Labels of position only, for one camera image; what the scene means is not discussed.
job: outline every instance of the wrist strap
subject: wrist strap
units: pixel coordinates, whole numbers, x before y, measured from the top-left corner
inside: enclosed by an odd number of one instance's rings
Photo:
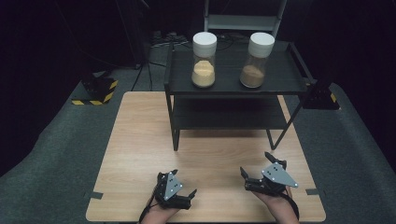
[[[279,193],[278,194],[280,197],[286,199],[286,201],[289,202],[289,204],[291,205],[291,208],[294,211],[294,214],[297,216],[297,219],[300,220],[300,212],[298,210],[298,206],[297,203],[288,195],[288,194],[284,194],[284,193]]]
[[[154,200],[155,191],[157,190],[157,188],[158,188],[158,185],[156,185],[155,188],[154,188],[154,191],[152,191],[151,198],[148,200],[148,203],[146,204],[146,207],[143,209],[142,214],[140,214],[140,218],[139,218],[139,222],[138,222],[138,223],[141,223],[141,222],[142,222],[143,218],[144,218],[144,217],[146,216],[146,214],[149,212],[149,209],[150,209],[151,207],[157,205],[157,204],[151,205],[152,201]]]

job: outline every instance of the human hand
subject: human hand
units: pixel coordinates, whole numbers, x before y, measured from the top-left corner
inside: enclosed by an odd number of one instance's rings
[[[140,224],[165,224],[179,210],[178,208],[162,208],[154,198]]]
[[[262,202],[264,202],[275,220],[279,224],[294,224],[299,223],[297,216],[294,214],[293,208],[290,203],[282,197],[274,197],[258,192],[251,191],[256,195]],[[286,186],[284,194],[289,195],[292,198],[290,187]]]

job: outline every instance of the gray floor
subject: gray floor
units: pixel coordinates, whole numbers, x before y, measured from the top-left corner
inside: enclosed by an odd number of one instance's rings
[[[151,50],[165,64],[167,47]],[[164,67],[151,64],[152,89],[163,91]],[[89,223],[85,212],[122,95],[138,71],[118,69],[107,105],[68,100],[32,153],[0,178],[0,223]],[[149,91],[145,66],[134,91]],[[306,110],[294,126],[327,218],[324,223],[395,223],[396,178],[343,90],[331,85],[341,110]],[[286,97],[296,106],[296,97]]]

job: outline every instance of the white cap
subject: white cap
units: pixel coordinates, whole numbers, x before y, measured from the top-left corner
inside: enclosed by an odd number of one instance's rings
[[[271,54],[275,39],[267,33],[254,33],[248,42],[248,52],[257,58],[266,58]]]
[[[218,44],[218,38],[209,33],[201,32],[192,38],[192,49],[194,54],[201,58],[207,58],[216,53],[216,45]]]

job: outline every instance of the metal bracket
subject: metal bracket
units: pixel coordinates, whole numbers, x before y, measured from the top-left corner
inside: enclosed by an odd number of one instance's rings
[[[172,174],[172,172],[169,172],[166,182],[165,196],[163,198],[168,201],[168,199],[177,194],[183,188],[183,185]]]
[[[298,184],[294,181],[293,178],[291,178],[291,176],[283,169],[283,167],[278,162],[272,163],[270,166],[263,169],[262,175],[275,183],[298,188]]]

